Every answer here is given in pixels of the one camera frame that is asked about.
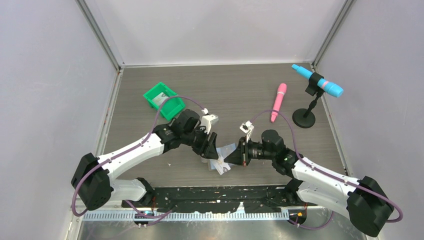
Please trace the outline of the white credit card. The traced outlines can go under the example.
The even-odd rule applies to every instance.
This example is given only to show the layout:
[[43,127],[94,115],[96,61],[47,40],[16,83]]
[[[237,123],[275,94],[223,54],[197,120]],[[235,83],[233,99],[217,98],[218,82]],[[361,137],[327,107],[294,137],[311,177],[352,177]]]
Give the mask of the white credit card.
[[231,167],[223,160],[211,159],[210,162],[211,166],[218,172],[219,175],[223,175],[231,169]]

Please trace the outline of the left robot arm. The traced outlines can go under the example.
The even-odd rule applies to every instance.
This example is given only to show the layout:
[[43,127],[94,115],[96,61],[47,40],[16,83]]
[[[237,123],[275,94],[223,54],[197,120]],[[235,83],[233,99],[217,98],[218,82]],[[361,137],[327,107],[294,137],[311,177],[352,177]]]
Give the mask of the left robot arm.
[[94,156],[85,154],[71,179],[74,188],[71,208],[74,215],[80,198],[86,211],[94,211],[109,201],[132,201],[148,207],[154,199],[154,190],[142,177],[133,180],[119,179],[126,171],[151,158],[160,156],[181,145],[191,147],[203,159],[217,160],[217,134],[212,131],[219,117],[207,113],[199,116],[186,109],[165,124],[157,124],[148,134],[113,152]]

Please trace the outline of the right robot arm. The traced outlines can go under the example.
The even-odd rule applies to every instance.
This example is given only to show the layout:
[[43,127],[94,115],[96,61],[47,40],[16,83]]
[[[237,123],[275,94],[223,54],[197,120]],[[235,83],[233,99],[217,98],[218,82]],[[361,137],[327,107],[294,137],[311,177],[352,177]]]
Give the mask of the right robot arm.
[[265,130],[260,142],[241,137],[224,161],[248,166],[252,159],[270,160],[278,173],[291,178],[285,192],[288,203],[325,207],[349,219],[367,236],[377,237],[395,209],[375,179],[357,179],[323,168],[286,147],[275,130]]

